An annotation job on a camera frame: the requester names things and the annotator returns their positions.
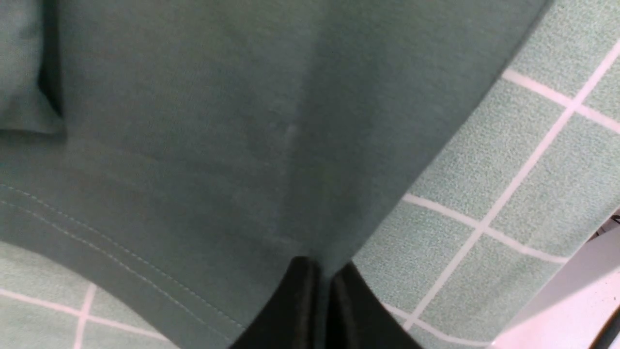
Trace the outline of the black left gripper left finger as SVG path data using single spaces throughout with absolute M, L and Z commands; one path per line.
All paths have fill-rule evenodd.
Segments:
M 232 349 L 311 349 L 320 269 L 294 257 L 276 291 Z

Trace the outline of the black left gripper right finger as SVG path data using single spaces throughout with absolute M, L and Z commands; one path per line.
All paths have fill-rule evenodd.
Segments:
M 350 262 L 330 285 L 327 349 L 420 349 L 394 320 Z

